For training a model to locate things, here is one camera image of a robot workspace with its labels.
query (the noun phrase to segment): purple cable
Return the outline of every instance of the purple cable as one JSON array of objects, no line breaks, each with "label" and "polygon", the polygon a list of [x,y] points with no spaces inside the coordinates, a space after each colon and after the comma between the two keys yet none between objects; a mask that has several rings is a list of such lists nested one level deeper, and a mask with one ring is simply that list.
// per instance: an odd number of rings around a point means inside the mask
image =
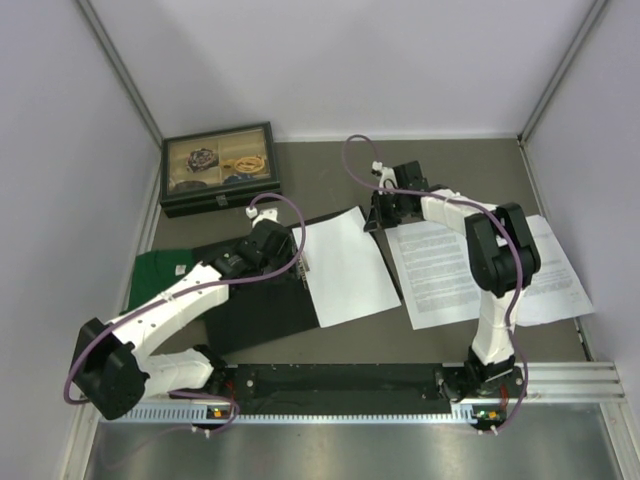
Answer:
[{"label": "purple cable", "polygon": [[349,144],[355,139],[364,140],[367,144],[371,146],[371,148],[373,148],[376,161],[381,161],[382,156],[380,155],[380,151],[378,150],[377,145],[369,137],[365,135],[360,135],[360,134],[351,135],[349,138],[347,138],[344,141],[344,144],[342,145],[342,165],[344,166],[344,169],[347,171],[349,176],[356,183],[366,188],[377,190],[379,192],[401,193],[405,195],[416,195],[419,197],[431,197],[431,198],[447,201],[449,203],[453,203],[456,205],[464,205],[467,207],[475,208],[476,210],[479,210],[483,215],[485,215],[491,221],[491,223],[493,223],[496,229],[500,232],[500,235],[502,235],[502,237],[507,242],[507,246],[509,248],[509,251],[511,252],[511,255],[513,255],[513,259],[516,265],[516,288],[513,293],[513,298],[511,299],[511,302],[509,303],[509,306],[507,307],[507,310],[505,312],[504,322],[507,326],[507,333],[509,335],[509,340],[511,341],[511,345],[513,346],[513,350],[518,355],[520,355],[520,358],[522,360],[522,370],[523,370],[524,378],[523,378],[523,384],[522,384],[522,391],[520,392],[520,395],[518,396],[518,400],[516,401],[516,404],[514,405],[513,410],[511,411],[511,415],[509,415],[507,419],[504,421],[504,423],[496,429],[496,432],[499,433],[511,424],[512,419],[520,411],[520,407],[522,406],[522,402],[524,401],[524,397],[526,396],[527,386],[529,385],[528,361],[526,356],[524,355],[524,352],[520,348],[520,345],[518,344],[514,333],[511,331],[511,312],[515,308],[516,302],[518,301],[518,298],[522,293],[522,284],[523,284],[523,278],[524,278],[523,272],[522,272],[522,262],[520,261],[520,256],[518,255],[518,249],[516,247],[516,244],[513,242],[513,240],[509,236],[509,233],[504,228],[500,220],[493,213],[491,213],[487,208],[485,208],[483,205],[480,205],[479,203],[471,202],[468,200],[458,200],[455,198],[447,198],[442,195],[438,195],[437,193],[431,193],[431,192],[418,192],[414,190],[402,190],[397,188],[383,188],[377,185],[367,183],[364,180],[360,179],[355,173],[353,173],[353,171],[349,167],[349,163],[347,162],[347,150],[349,148]]},{"label": "purple cable", "polygon": [[[260,195],[256,196],[253,200],[251,200],[251,203],[249,204],[249,206],[253,208],[257,202],[259,202],[264,198],[273,198],[275,200],[281,200],[287,203],[295,211],[296,215],[298,216],[298,221],[300,222],[300,229],[301,229],[301,239],[300,239],[300,247],[296,251],[293,258],[285,266],[283,266],[282,268],[279,268],[278,270],[274,270],[271,273],[258,275],[257,277],[237,278],[232,280],[218,280],[215,282],[207,282],[200,285],[194,285],[193,287],[185,288],[184,290],[180,290],[179,292],[173,294],[174,298],[180,298],[180,297],[183,297],[184,295],[187,295],[189,293],[192,293],[198,290],[203,290],[205,288],[211,288],[211,287],[218,287],[220,285],[242,285],[246,283],[261,282],[263,280],[268,280],[270,278],[277,277],[278,275],[286,272],[296,264],[296,262],[298,261],[298,258],[300,258],[300,255],[302,254],[302,250],[304,249],[304,244],[307,239],[307,232],[306,232],[306,227],[304,224],[304,217],[302,215],[302,212],[300,211],[298,206],[295,205],[291,200],[289,200],[286,197],[283,197],[282,195],[278,195],[277,193],[261,193]],[[134,310],[133,312],[130,312],[129,314],[125,315],[118,322],[112,323],[111,325],[109,325],[102,333],[100,333],[96,338],[94,338],[89,343],[89,345],[87,345],[87,347],[82,351],[82,353],[78,355],[78,358],[75,359],[75,361],[71,365],[71,368],[69,369],[69,375],[67,376],[67,379],[64,382],[64,391],[63,391],[64,401],[67,402],[69,405],[82,405],[84,403],[88,403],[89,402],[88,399],[76,400],[74,398],[71,398],[70,390],[71,390],[71,383],[73,382],[74,377],[77,375],[78,371],[80,370],[80,367],[86,361],[89,354],[102,340],[104,340],[115,329],[130,322],[134,318],[139,317],[143,313],[149,312],[154,308],[157,308],[160,305],[165,304],[166,302],[167,301],[164,299],[156,300],[153,303],[150,303],[141,308],[138,308],[137,310]],[[180,396],[183,396],[186,398],[211,398],[211,396],[202,397],[202,396],[198,396],[198,394],[190,393],[190,392],[175,391],[171,393],[176,395],[180,394]],[[231,399],[225,399],[224,401],[230,402],[232,404],[235,403]]]},{"label": "purple cable", "polygon": [[238,415],[240,415],[240,405],[233,398],[219,397],[217,395],[208,395],[206,393],[197,393],[197,392],[182,392],[180,390],[174,390],[173,392],[169,392],[171,395],[182,398],[191,398],[191,399],[202,399],[202,400],[217,400],[220,402],[230,403],[233,407],[232,414],[227,423],[219,426],[215,430],[212,430],[213,433],[221,433],[227,430],[233,422],[236,421]]}]

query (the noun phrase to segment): purple wire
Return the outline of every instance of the purple wire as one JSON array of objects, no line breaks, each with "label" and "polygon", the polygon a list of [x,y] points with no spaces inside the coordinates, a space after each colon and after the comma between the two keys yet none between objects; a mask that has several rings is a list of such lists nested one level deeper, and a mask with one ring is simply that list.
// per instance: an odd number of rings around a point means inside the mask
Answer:
[{"label": "purple wire", "polygon": [[353,173],[353,171],[349,167],[349,163],[347,161],[347,151],[348,151],[348,148],[349,148],[349,144],[355,139],[364,140],[367,144],[369,144],[373,148],[373,152],[374,152],[374,156],[375,156],[376,161],[381,161],[382,156],[380,155],[380,151],[378,150],[378,146],[369,137],[367,137],[365,135],[360,135],[360,134],[351,135],[349,138],[347,138],[344,141],[344,144],[342,145],[342,165],[344,166],[344,169],[347,171],[349,176],[356,183],[362,185],[363,187],[370,188],[370,189],[373,189],[373,190],[377,190],[379,192],[401,193],[401,194],[404,194],[404,195],[416,195],[416,196],[419,196],[419,197],[431,197],[431,198],[436,198],[438,200],[447,201],[448,203],[453,203],[453,204],[456,204],[456,205],[464,205],[464,206],[467,206],[467,207],[475,208],[476,210],[479,210],[483,215],[485,215],[491,221],[491,223],[493,223],[493,225],[496,227],[496,229],[500,232],[500,235],[507,242],[507,246],[509,248],[509,251],[511,252],[511,255],[513,255],[513,259],[514,259],[514,262],[515,262],[515,265],[516,265],[516,288],[515,288],[515,291],[513,293],[513,298],[511,299],[511,302],[509,303],[509,306],[507,307],[507,310],[505,312],[504,322],[507,325],[507,333],[509,335],[509,340],[511,341],[511,345],[513,346],[513,350],[518,355],[520,355],[520,359],[522,360],[522,370],[523,370],[523,377],[524,378],[523,378],[522,390],[520,392],[520,395],[518,396],[518,400],[516,401],[516,404],[513,407],[513,410],[511,411],[511,415],[509,415],[507,417],[507,419],[504,421],[504,423],[502,425],[500,425],[496,429],[496,432],[501,432],[502,430],[504,430],[507,426],[509,426],[511,424],[512,419],[520,411],[520,407],[522,406],[522,402],[524,401],[524,397],[526,396],[527,386],[529,385],[529,365],[528,365],[528,361],[527,361],[527,358],[524,355],[522,349],[520,348],[520,345],[518,344],[514,333],[511,331],[511,325],[512,325],[511,324],[511,313],[513,312],[513,309],[516,306],[516,302],[518,301],[518,298],[520,297],[520,294],[522,293],[522,284],[523,284],[523,278],[524,278],[523,272],[522,272],[522,262],[520,261],[520,256],[518,255],[518,249],[516,247],[516,244],[511,239],[511,237],[509,236],[509,233],[504,228],[504,226],[502,225],[500,220],[493,213],[491,213],[486,207],[484,207],[483,205],[480,205],[479,203],[468,201],[468,200],[459,200],[459,199],[456,199],[456,198],[447,198],[447,197],[444,197],[442,195],[438,195],[437,193],[431,193],[431,192],[418,192],[418,191],[414,191],[414,190],[403,190],[403,189],[398,189],[398,188],[383,188],[383,187],[380,187],[378,185],[373,185],[373,184],[367,183],[364,180],[360,179],[355,173]]},{"label": "purple wire", "polygon": [[197,392],[183,392],[180,390],[174,390],[173,392],[169,392],[171,395],[182,398],[191,398],[191,399],[203,399],[203,400],[217,400],[220,402],[230,403],[232,408],[231,417],[227,421],[227,423],[219,426],[215,430],[212,430],[214,433],[221,433],[227,430],[233,422],[236,421],[238,415],[240,415],[240,405],[233,398],[219,397],[217,395],[208,395],[206,393],[197,393]]},{"label": "purple wire", "polygon": [[[298,206],[296,204],[294,204],[291,200],[289,200],[286,197],[283,197],[282,195],[278,195],[277,193],[261,193],[260,195],[256,196],[253,200],[251,200],[251,203],[249,204],[249,207],[253,208],[257,202],[259,202],[260,200],[262,200],[264,198],[273,198],[275,200],[281,200],[281,201],[287,203],[295,211],[296,215],[298,216],[298,221],[300,222],[300,229],[301,229],[301,239],[300,239],[300,247],[296,251],[296,253],[293,256],[293,258],[285,266],[279,268],[278,270],[274,270],[271,273],[266,273],[264,275],[258,275],[256,277],[237,278],[237,279],[230,279],[230,280],[218,280],[218,281],[215,281],[215,282],[207,282],[207,283],[203,283],[203,284],[200,284],[200,285],[194,285],[193,287],[185,288],[184,290],[180,290],[179,292],[174,293],[173,294],[174,298],[180,298],[180,297],[183,297],[185,295],[188,295],[189,293],[192,293],[192,292],[195,292],[195,291],[198,291],[198,290],[203,290],[205,288],[211,288],[211,287],[218,287],[218,286],[221,286],[221,285],[242,285],[242,284],[246,284],[246,283],[261,282],[263,280],[268,280],[270,278],[277,277],[278,275],[286,272],[287,270],[289,270],[291,267],[293,267],[296,264],[296,262],[298,261],[298,258],[300,258],[300,255],[302,254],[302,250],[304,249],[304,244],[305,244],[305,241],[307,239],[307,232],[306,232],[306,227],[305,227],[305,224],[304,224],[304,217],[302,215],[302,212],[300,211]],[[115,329],[121,327],[122,325],[124,325],[124,324],[126,324],[128,322],[130,322],[134,318],[139,317],[143,313],[149,312],[149,311],[153,310],[154,308],[157,308],[160,305],[165,304],[166,302],[167,301],[164,300],[164,299],[156,300],[153,303],[150,303],[150,304],[145,305],[145,306],[143,306],[141,308],[138,308],[137,310],[134,310],[133,312],[130,312],[129,314],[125,315],[122,319],[118,320],[116,323],[110,324],[102,333],[100,333],[96,338],[94,338],[89,343],[89,345],[87,345],[87,347],[80,353],[80,355],[78,355],[78,358],[75,359],[75,361],[71,365],[71,368],[69,369],[69,375],[67,375],[67,379],[64,382],[64,391],[63,391],[64,401],[67,402],[69,405],[82,405],[82,404],[88,403],[89,402],[88,399],[74,399],[74,398],[71,398],[70,390],[71,390],[71,383],[73,382],[73,379],[77,375],[77,373],[80,370],[80,367],[82,366],[82,364],[86,361],[86,359],[89,356],[89,354],[93,351],[93,349],[102,340],[104,340]],[[181,396],[184,396],[186,398],[211,398],[211,396],[207,396],[207,397],[197,396],[197,394],[191,393],[191,392],[179,392],[179,391],[176,391],[176,392],[172,392],[172,393],[173,394],[181,393],[182,394]],[[232,404],[235,403],[231,399],[225,399],[224,401],[230,402]]]}]

